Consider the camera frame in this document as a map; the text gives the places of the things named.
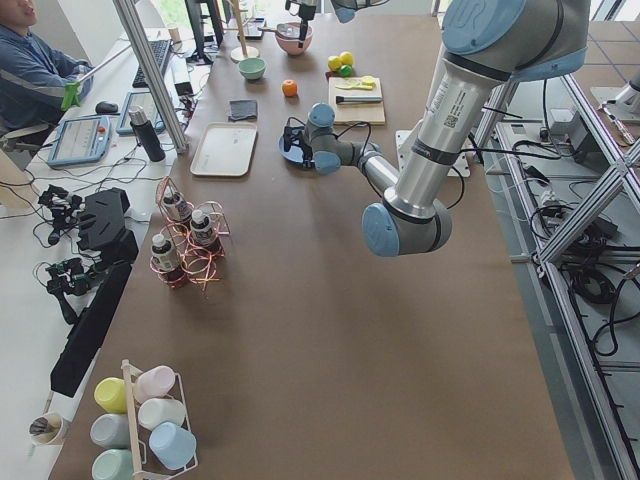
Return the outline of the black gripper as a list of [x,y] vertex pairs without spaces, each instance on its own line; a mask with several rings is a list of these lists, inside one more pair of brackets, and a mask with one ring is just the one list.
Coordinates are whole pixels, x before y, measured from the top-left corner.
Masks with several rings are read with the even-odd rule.
[[307,36],[307,20],[313,20],[319,9],[319,0],[286,0],[285,10],[301,19],[298,47],[303,48]]
[[285,138],[285,148],[289,149],[292,144],[297,143],[313,159],[313,151],[305,140],[304,132],[305,124],[297,118],[290,117],[284,126],[282,134]]

